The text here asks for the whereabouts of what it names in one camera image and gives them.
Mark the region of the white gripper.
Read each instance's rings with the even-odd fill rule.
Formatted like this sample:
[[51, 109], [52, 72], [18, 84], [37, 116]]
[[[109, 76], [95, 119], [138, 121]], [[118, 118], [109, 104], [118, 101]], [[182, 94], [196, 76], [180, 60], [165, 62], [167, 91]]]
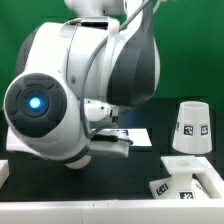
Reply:
[[115, 129], [102, 130], [91, 138], [88, 155], [112, 158], [127, 158], [130, 138], [122, 131]]

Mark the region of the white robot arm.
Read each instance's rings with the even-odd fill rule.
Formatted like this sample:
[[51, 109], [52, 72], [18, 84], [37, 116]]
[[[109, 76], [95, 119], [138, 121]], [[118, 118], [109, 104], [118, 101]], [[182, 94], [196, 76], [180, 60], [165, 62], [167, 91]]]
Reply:
[[160, 76], [152, 0], [64, 0], [74, 18], [23, 43], [3, 103], [6, 148], [71, 163], [127, 157], [118, 113], [148, 101]]

